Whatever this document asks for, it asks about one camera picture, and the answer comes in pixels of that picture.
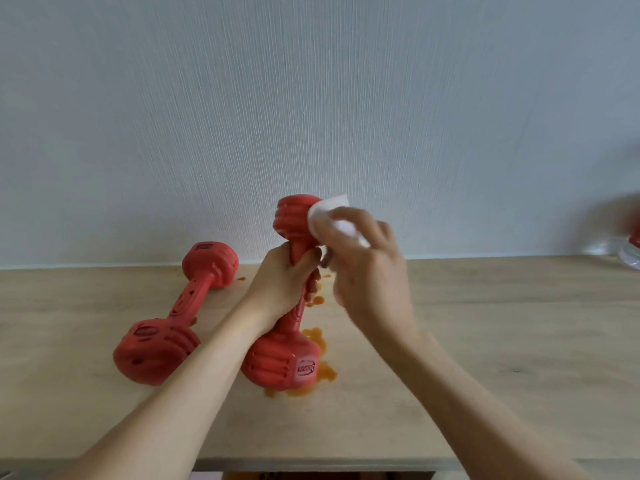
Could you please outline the person's left hand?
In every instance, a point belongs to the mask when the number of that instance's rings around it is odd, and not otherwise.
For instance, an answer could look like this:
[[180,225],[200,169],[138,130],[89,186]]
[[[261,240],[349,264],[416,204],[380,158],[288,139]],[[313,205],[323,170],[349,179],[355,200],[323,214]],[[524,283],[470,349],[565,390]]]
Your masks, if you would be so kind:
[[272,329],[300,301],[306,304],[317,293],[320,270],[318,275],[295,275],[290,254],[290,242],[268,251],[241,300],[243,314],[260,335]]

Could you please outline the person's right hand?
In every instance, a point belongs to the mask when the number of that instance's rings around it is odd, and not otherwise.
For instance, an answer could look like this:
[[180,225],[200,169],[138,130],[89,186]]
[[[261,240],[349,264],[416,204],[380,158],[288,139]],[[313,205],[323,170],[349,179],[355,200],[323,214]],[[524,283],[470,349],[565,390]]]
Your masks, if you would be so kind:
[[[314,224],[320,240],[320,214]],[[322,266],[335,274],[335,298],[372,344],[408,344],[419,335],[406,261],[398,246],[396,258],[380,256],[352,267],[331,267],[330,258],[327,250]]]

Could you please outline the white wipe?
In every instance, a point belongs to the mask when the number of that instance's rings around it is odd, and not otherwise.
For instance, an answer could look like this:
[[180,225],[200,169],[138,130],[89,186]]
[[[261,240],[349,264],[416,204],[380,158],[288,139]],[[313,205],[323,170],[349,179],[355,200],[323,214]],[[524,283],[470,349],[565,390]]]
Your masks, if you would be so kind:
[[[316,226],[314,224],[314,217],[316,215],[327,213],[333,209],[340,207],[350,207],[347,194],[320,200],[309,208],[307,213],[308,230],[311,236],[315,238],[317,242],[320,242],[320,240],[317,234]],[[343,235],[357,238],[359,245],[361,245],[362,247],[370,247],[370,243],[364,238],[361,233],[359,233],[359,231],[357,231],[354,224],[345,220],[338,220],[333,222],[333,227]]]

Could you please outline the red dumbbell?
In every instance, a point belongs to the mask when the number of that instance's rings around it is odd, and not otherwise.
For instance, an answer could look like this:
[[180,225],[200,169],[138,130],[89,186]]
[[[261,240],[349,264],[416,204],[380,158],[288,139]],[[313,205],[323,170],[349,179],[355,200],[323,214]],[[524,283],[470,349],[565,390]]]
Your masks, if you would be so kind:
[[222,242],[198,242],[182,260],[188,284],[168,316],[135,323],[113,352],[124,377],[135,383],[160,386],[200,345],[192,326],[211,290],[233,282],[239,267],[236,252]]
[[[297,264],[306,252],[317,248],[307,216],[309,209],[320,200],[309,194],[295,194],[278,201],[273,229],[290,244],[292,264]],[[247,352],[241,371],[252,383],[282,392],[316,382],[321,349],[300,331],[313,282],[314,277],[310,275],[296,306],[281,316]]]

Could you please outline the person's left forearm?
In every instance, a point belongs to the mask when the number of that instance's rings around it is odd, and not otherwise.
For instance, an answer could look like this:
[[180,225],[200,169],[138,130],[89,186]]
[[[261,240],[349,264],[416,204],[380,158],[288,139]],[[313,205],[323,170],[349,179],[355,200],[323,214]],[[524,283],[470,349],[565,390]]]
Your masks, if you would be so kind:
[[188,480],[244,356],[283,314],[240,302],[160,389],[52,480]]

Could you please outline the person's right forearm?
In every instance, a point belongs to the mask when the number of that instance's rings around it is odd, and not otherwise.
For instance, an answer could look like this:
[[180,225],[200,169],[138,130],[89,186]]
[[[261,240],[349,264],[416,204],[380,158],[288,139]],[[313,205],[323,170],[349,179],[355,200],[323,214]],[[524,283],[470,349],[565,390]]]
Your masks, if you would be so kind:
[[421,403],[470,480],[590,480],[425,333],[392,336],[380,356]]

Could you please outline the orange liquid spill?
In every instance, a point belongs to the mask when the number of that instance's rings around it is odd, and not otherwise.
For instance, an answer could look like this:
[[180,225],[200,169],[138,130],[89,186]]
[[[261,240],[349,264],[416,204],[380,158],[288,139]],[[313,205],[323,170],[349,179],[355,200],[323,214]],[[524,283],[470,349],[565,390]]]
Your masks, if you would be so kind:
[[243,372],[264,387],[265,396],[308,395],[319,381],[336,379],[337,373],[323,360],[326,343],[322,330],[300,329],[305,309],[323,302],[323,297],[316,296],[306,304],[300,301],[252,345]]

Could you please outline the clear bottle with red cap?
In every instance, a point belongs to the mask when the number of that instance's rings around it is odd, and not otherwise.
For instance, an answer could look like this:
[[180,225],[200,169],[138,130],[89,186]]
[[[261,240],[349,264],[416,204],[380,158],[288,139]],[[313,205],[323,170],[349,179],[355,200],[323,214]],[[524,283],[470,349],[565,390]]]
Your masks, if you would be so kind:
[[579,236],[583,254],[616,257],[640,271],[640,191],[594,206],[586,214]]

